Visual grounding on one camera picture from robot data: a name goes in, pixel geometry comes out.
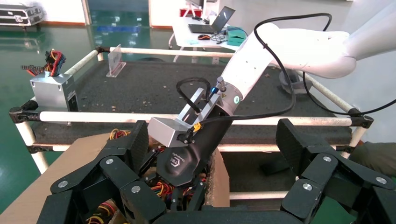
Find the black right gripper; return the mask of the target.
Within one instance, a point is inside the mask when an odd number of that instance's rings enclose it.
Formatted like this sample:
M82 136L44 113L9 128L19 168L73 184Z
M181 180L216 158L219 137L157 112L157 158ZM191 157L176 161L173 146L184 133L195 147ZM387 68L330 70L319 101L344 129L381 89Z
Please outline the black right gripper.
M192 137L191 144L161 150L151 149L143 158L139 177L149 183L156 173L176 188L171 194L170 211L197 211L205 201L207 185L197 181L194 186L182 188L203 171L212 153L220 144L232 121L214 121L203 124Z

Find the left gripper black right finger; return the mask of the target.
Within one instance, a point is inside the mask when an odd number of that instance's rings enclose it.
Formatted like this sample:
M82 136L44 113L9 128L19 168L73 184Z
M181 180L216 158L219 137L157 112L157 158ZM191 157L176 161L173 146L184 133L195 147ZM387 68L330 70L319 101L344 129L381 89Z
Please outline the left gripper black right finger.
M356 213L358 224L396 221L396 185L391 178L341 156L323 138L302 133L280 119L276 145L298 177L281 210L309 223L325 197Z

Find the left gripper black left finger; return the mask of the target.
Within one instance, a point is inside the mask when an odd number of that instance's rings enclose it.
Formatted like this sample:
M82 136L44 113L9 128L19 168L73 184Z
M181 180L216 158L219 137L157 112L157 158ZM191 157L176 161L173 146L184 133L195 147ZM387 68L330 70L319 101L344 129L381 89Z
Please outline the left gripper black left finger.
M137 168L149 147L147 123L109 140L94 160L56 180L38 218L40 224L83 224L112 199L130 224L152 224L167 211Z

